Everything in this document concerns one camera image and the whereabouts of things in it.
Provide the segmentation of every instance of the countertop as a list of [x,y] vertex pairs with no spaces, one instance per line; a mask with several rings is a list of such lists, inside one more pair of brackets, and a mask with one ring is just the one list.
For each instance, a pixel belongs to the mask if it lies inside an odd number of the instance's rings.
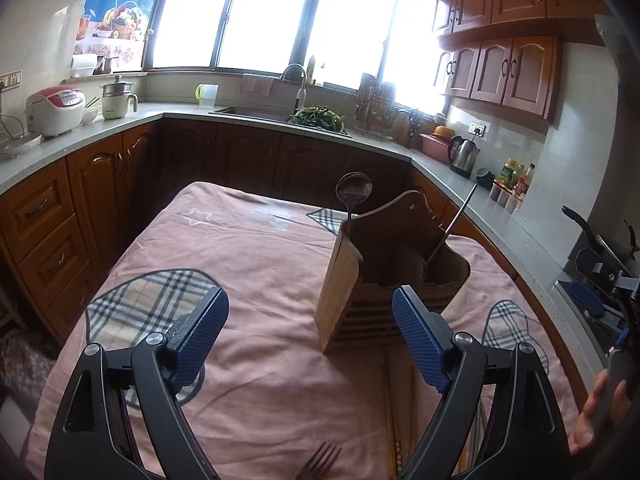
[[[332,140],[340,144],[410,161],[414,168],[430,179],[458,206],[462,204],[472,187],[470,180],[453,173],[446,164],[391,141],[371,139],[351,130],[348,130],[348,133],[351,134],[349,138],[292,124],[273,123],[217,113],[226,108],[228,106],[217,106],[212,109],[200,108],[193,104],[147,102],[140,104],[136,113],[130,113],[122,119],[105,121],[100,116],[92,124],[79,126],[59,137],[45,140],[38,147],[17,158],[0,160],[0,194],[70,152],[162,117],[198,119],[229,124],[253,124],[268,130]],[[571,278],[529,233],[513,221],[512,215],[497,203],[489,200],[488,195],[486,190],[478,188],[466,208],[466,215],[498,247],[536,295],[564,339],[585,386],[589,389],[596,374],[602,370],[601,357],[590,339],[588,330],[580,321],[579,314],[565,301],[554,286],[557,280],[570,280]]]

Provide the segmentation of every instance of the wooden utensil holder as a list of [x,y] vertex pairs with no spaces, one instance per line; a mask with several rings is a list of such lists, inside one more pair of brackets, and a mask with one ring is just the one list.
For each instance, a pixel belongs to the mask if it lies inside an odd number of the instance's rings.
[[[443,236],[424,197],[414,190],[354,218],[349,236],[343,222],[316,309],[322,352],[402,340],[391,297],[406,283],[394,282],[395,271],[424,263]],[[468,261],[444,244],[424,281],[412,285],[429,310],[442,312],[469,273]]]

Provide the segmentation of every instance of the silver screw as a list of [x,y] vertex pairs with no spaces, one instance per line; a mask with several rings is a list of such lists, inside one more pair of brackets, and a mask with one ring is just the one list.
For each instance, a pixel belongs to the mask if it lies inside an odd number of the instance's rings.
[[453,336],[453,339],[456,340],[456,343],[459,343],[461,345],[470,345],[474,341],[473,336],[466,332],[458,332],[455,336]]
[[85,355],[96,355],[100,351],[100,347],[96,343],[91,343],[84,348]]
[[520,351],[525,354],[533,354],[536,351],[530,343],[520,343]]
[[148,336],[146,336],[146,344],[148,345],[158,345],[162,342],[162,340],[164,339],[164,336],[159,333],[159,332],[153,332],[152,334],[149,334]]

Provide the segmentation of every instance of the window pane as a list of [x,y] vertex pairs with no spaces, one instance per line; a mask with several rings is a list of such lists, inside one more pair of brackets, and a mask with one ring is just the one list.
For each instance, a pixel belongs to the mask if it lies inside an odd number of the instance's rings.
[[376,75],[395,0],[320,0],[306,60],[324,63],[324,79],[358,88],[363,72]]
[[209,66],[225,0],[166,0],[154,67]]
[[218,66],[282,72],[305,0],[234,0]]
[[396,102],[428,114],[441,112],[434,87],[441,50],[431,35],[436,0],[399,0],[383,81],[396,85]]

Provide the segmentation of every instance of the frying pan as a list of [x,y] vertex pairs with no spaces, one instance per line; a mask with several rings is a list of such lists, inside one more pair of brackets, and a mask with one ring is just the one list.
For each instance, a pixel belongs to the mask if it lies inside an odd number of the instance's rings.
[[640,248],[636,244],[634,228],[626,220],[624,222],[629,229],[629,236],[631,238],[630,249],[625,249],[620,244],[612,240],[607,240],[600,234],[595,234],[590,225],[587,224],[587,221],[573,209],[563,205],[562,212],[582,228],[591,250],[599,256],[607,258],[610,265],[617,270],[622,270],[626,276],[632,276],[634,278],[640,276],[640,266],[634,257],[634,253],[640,251]]

